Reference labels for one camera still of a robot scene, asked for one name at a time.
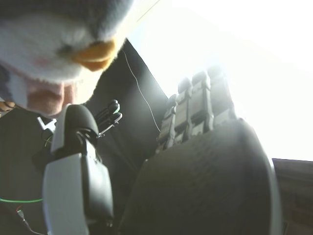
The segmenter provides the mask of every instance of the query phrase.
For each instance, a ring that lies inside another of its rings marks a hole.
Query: yellow beak
[[[75,53],[72,60],[90,71],[105,70],[115,57],[114,41],[101,42]]]

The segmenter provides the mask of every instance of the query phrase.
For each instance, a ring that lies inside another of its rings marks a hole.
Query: white ceiling light
[[[222,64],[273,158],[313,161],[310,1],[161,0],[129,40],[165,94],[184,76]]]

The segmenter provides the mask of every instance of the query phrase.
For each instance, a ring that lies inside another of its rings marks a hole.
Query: penguin plush
[[[133,1],[1,0],[0,111],[55,118],[87,102],[125,41]]]

